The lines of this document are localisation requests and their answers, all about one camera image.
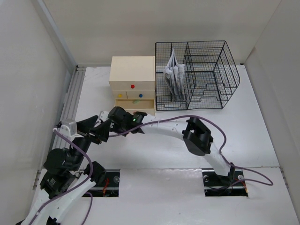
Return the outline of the cream wooden drawer cabinet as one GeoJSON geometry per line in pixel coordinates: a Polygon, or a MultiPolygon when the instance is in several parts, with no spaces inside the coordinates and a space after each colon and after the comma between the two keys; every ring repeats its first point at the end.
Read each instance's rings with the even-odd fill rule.
{"type": "Polygon", "coordinates": [[[109,84],[115,106],[155,115],[155,56],[113,56],[109,84]]]}

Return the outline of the white instruction booklet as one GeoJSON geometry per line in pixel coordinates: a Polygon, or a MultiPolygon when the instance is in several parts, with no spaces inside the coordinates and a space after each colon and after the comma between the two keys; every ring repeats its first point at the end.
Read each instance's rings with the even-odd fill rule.
{"type": "Polygon", "coordinates": [[[185,65],[179,64],[175,55],[175,50],[172,49],[171,56],[167,65],[164,68],[164,77],[166,85],[175,100],[183,100],[183,78],[185,75],[185,65]]]}

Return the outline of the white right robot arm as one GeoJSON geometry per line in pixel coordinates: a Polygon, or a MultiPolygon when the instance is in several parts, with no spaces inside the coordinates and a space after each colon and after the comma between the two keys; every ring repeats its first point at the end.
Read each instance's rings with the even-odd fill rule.
{"type": "Polygon", "coordinates": [[[145,112],[130,114],[119,106],[101,116],[112,122],[111,132],[116,136],[140,133],[177,138],[185,143],[190,153],[203,157],[211,165],[221,184],[227,185],[234,179],[232,167],[214,144],[211,130],[203,123],[208,121],[205,118],[187,115],[160,119],[145,112]]]}

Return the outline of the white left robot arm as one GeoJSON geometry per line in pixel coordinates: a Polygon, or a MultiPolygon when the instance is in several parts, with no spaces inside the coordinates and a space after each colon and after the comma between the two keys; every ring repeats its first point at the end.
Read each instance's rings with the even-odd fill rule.
{"type": "Polygon", "coordinates": [[[88,190],[104,183],[106,169],[91,161],[91,143],[106,142],[111,120],[95,115],[76,122],[60,121],[53,132],[69,143],[69,148],[51,150],[44,163],[46,173],[40,182],[36,201],[21,225],[60,225],[66,214],[88,190]]]}

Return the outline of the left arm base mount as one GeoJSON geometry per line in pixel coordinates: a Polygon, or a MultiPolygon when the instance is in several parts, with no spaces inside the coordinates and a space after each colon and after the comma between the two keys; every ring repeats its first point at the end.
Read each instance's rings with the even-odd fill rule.
{"type": "Polygon", "coordinates": [[[107,170],[105,179],[89,192],[93,197],[118,197],[120,185],[120,170],[107,170]]]}

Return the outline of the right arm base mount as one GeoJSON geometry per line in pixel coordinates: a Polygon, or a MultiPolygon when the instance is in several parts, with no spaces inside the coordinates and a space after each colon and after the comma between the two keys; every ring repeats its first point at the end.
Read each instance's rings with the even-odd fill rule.
{"type": "Polygon", "coordinates": [[[228,176],[220,176],[213,169],[203,169],[202,179],[206,197],[243,196],[248,197],[248,190],[241,169],[230,169],[228,176]]]}

